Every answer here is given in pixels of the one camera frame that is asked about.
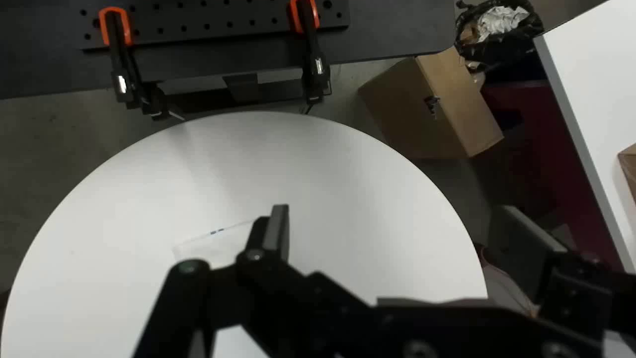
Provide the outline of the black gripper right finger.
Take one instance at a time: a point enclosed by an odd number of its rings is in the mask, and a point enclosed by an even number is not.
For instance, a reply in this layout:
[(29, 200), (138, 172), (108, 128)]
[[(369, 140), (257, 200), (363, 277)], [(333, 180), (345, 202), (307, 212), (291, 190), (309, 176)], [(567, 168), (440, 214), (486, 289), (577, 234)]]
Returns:
[(601, 333), (609, 311), (603, 265), (562, 246), (526, 214), (492, 214), (492, 263), (536, 307), (536, 317), (573, 333)]

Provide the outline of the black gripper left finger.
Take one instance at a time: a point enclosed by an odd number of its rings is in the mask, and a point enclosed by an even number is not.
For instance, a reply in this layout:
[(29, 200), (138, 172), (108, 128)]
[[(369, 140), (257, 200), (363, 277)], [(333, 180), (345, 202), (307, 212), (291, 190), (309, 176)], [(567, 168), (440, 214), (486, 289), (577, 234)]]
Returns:
[(289, 208), (273, 206), (251, 224), (248, 242), (236, 257), (236, 269), (248, 277), (277, 279), (287, 271)]

